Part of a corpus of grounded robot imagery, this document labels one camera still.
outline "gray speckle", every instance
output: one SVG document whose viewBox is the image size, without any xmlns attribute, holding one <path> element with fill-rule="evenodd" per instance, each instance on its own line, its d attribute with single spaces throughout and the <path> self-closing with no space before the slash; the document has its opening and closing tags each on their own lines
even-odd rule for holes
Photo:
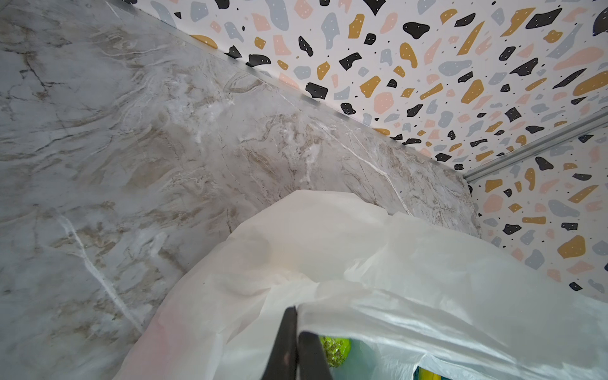
<svg viewBox="0 0 608 380">
<path fill-rule="evenodd" d="M 566 153 L 568 150 L 573 150 L 574 147 L 572 145 L 558 145 L 556 147 L 551 148 L 549 151 L 549 156 L 561 156 Z"/>
<path fill-rule="evenodd" d="M 397 120 L 399 118 L 399 114 L 390 114 L 386 117 L 386 119 L 384 119 L 385 123 L 388 122 L 394 122 L 395 120 Z"/>
<path fill-rule="evenodd" d="M 522 167 L 519 165 L 513 165 L 511 170 L 509 170 L 509 173 L 513 174 L 513 178 L 517 178 L 517 175 L 519 174 L 519 171 L 521 170 L 521 168 Z"/>
<path fill-rule="evenodd" d="M 380 63 L 388 63 L 389 66 L 393 66 L 393 54 L 390 52 L 390 49 L 384 49 L 380 53 Z"/>
<path fill-rule="evenodd" d="M 325 48 L 331 49 L 334 46 L 334 37 L 340 34 L 338 19 L 335 13 L 331 12 L 325 17 L 323 24 L 321 24 L 321 30 L 323 30 L 323 34 L 325 35 Z"/>
<path fill-rule="evenodd" d="M 608 243 L 603 240 L 595 243 L 591 249 L 593 249 L 593 251 L 600 256 L 608 255 Z"/>
<path fill-rule="evenodd" d="M 544 122 L 546 122 L 547 120 L 551 120 L 551 119 L 553 119 L 554 117 L 556 117 L 557 115 L 559 115 L 559 114 L 563 114 L 564 112 L 565 112 L 565 111 L 562 109 L 561 111 L 555 111 L 555 112 L 553 112 L 553 113 L 550 113 L 550 114 L 544 115 L 544 116 L 542 117 L 542 119 L 541 119 L 541 123 L 544 123 Z"/>
<path fill-rule="evenodd" d="M 207 9 L 207 4 L 198 1 L 193 1 L 190 4 L 190 18 L 193 22 L 197 22 L 200 19 L 207 17 L 208 14 L 209 10 Z"/>
<path fill-rule="evenodd" d="M 495 10 L 490 17 L 496 21 L 498 25 L 502 25 L 502 23 L 505 22 L 505 14 L 502 12 L 502 8 Z"/>
<path fill-rule="evenodd" d="M 298 66 L 294 69 L 294 74 L 298 79 L 307 79 L 310 78 L 310 67 L 308 66 Z"/>
<path fill-rule="evenodd" d="M 523 234 L 522 237 L 519 238 L 519 240 L 523 244 L 526 244 L 527 246 L 529 246 L 530 243 L 532 243 L 532 241 L 534 240 L 534 233 L 535 232 L 536 232 L 536 230 L 528 230 L 528 232 L 526 232 L 525 234 Z"/>
<path fill-rule="evenodd" d="M 496 246 L 496 248 L 500 248 L 500 244 L 502 243 L 502 239 L 498 236 L 492 239 L 491 243 Z"/>
<path fill-rule="evenodd" d="M 439 72 L 447 77 L 451 77 L 453 75 L 458 74 L 462 70 L 470 67 L 473 64 L 473 61 L 447 61 L 439 65 Z"/>
<path fill-rule="evenodd" d="M 483 221 L 485 224 L 491 226 L 491 227 L 496 227 L 498 226 L 498 222 L 496 221 L 496 219 L 494 218 L 490 218 L 490 219 L 486 219 Z"/>
<path fill-rule="evenodd" d="M 577 26 L 575 26 L 574 29 L 572 29 L 572 31 L 570 32 L 570 34 L 568 34 L 568 36 L 562 40 L 561 44 L 559 44 L 555 49 L 553 49 L 553 51 L 550 52 L 547 56 L 550 58 L 559 58 L 564 55 L 564 53 L 566 53 L 568 50 L 570 50 L 572 46 L 574 46 L 574 39 L 576 37 L 576 34 L 578 33 L 578 30 L 581 27 L 582 24 L 578 24 Z"/>
<path fill-rule="evenodd" d="M 272 24 L 282 31 L 289 29 L 289 18 L 287 17 L 287 8 L 283 0 L 266 0 L 266 5 L 270 10 L 270 20 Z"/>
<path fill-rule="evenodd" d="M 597 283 L 595 281 L 593 281 L 592 279 L 589 279 L 588 281 L 589 285 L 591 285 L 595 290 L 597 290 L 600 293 L 604 293 L 604 285 Z"/>
<path fill-rule="evenodd" d="M 560 217 L 572 216 L 574 218 L 578 217 L 581 213 L 578 210 L 573 209 L 572 207 L 566 206 L 562 202 L 557 199 L 551 199 L 548 203 L 549 210 L 555 215 Z"/>
<path fill-rule="evenodd" d="M 234 26 L 232 21 L 225 22 L 224 28 L 226 28 L 228 37 L 230 37 L 231 40 L 233 38 L 236 38 L 236 39 L 240 40 L 241 42 L 245 42 L 245 40 L 243 39 L 243 36 L 241 36 L 241 33 L 239 33 L 239 31 L 237 30 L 237 27 Z"/>
<path fill-rule="evenodd" d="M 483 127 L 483 120 L 479 120 L 477 123 L 472 124 L 469 127 L 469 133 L 466 135 L 466 137 L 471 137 L 475 132 L 481 130 L 482 127 Z"/>
<path fill-rule="evenodd" d="M 435 4 L 435 0 L 418 0 L 418 14 L 422 15 Z"/>
<path fill-rule="evenodd" d="M 534 112 L 535 114 L 540 114 L 541 112 L 545 112 L 549 110 L 549 107 L 547 107 L 545 105 L 545 103 L 539 103 L 536 105 L 533 105 L 532 107 L 530 107 L 530 109 L 532 110 L 532 112 Z"/>
<path fill-rule="evenodd" d="M 541 251 L 535 249 L 524 263 L 532 269 L 539 269 L 545 263 L 545 257 L 542 255 Z"/>
<path fill-rule="evenodd" d="M 433 99 L 426 108 L 426 113 L 428 114 L 434 114 L 435 112 L 437 112 L 437 99 Z"/>
<path fill-rule="evenodd" d="M 350 95 L 350 86 L 346 87 L 342 91 L 335 92 L 334 93 L 334 100 L 346 100 L 346 99 L 348 99 L 349 95 Z"/>
<path fill-rule="evenodd" d="M 176 27 L 175 21 L 173 21 L 173 17 L 171 17 L 169 9 L 154 0 L 150 1 L 150 5 L 152 5 L 152 8 L 154 8 L 154 10 L 158 12 L 158 17 L 161 19 L 162 22 L 169 24 L 174 28 Z"/>
<path fill-rule="evenodd" d="M 371 125 L 371 115 L 363 114 L 363 124 L 370 126 Z"/>
<path fill-rule="evenodd" d="M 437 125 L 439 125 L 442 128 L 446 128 L 452 122 L 453 117 L 454 117 L 454 114 L 451 113 L 450 111 L 443 111 L 441 113 L 441 118 L 439 119 L 439 122 L 437 123 Z"/>
<path fill-rule="evenodd" d="M 489 85 L 497 85 L 506 77 L 506 72 L 495 72 L 488 81 Z"/>
</svg>

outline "green item in bag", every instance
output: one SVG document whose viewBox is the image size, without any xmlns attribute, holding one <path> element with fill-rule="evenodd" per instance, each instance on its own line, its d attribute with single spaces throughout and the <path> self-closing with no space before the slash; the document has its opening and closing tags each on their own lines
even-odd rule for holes
<svg viewBox="0 0 608 380">
<path fill-rule="evenodd" d="M 340 367 L 350 353 L 350 339 L 332 338 L 329 336 L 322 336 L 320 338 L 323 351 L 325 351 L 325 357 L 327 358 L 327 364 L 330 367 Z"/>
</svg>

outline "marble countertop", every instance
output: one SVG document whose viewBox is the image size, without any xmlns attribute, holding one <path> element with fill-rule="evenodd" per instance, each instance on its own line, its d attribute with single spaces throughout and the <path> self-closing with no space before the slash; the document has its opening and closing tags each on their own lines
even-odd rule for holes
<svg viewBox="0 0 608 380">
<path fill-rule="evenodd" d="M 171 287 L 300 188 L 479 236 L 456 172 L 144 17 L 92 0 L 0 12 L 6 377 L 112 378 Z"/>
</svg>

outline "plastic bag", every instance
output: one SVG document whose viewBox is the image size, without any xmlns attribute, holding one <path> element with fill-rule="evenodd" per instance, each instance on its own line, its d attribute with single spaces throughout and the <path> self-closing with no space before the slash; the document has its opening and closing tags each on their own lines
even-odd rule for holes
<svg viewBox="0 0 608 380">
<path fill-rule="evenodd" d="M 158 309 L 115 379 L 254 379 L 285 308 L 355 339 L 336 380 L 608 379 L 608 305 L 480 239 L 349 193 L 299 190 L 242 223 Z"/>
</svg>

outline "terrazzo pattern wallpaper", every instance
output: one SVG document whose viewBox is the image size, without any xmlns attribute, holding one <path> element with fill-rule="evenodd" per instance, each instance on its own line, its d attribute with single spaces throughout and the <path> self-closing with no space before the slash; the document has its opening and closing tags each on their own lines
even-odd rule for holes
<svg viewBox="0 0 608 380">
<path fill-rule="evenodd" d="M 456 170 L 608 105 L 603 0 L 124 0 Z"/>
<path fill-rule="evenodd" d="M 608 302 L 608 127 L 470 184 L 483 239 Z"/>
</svg>

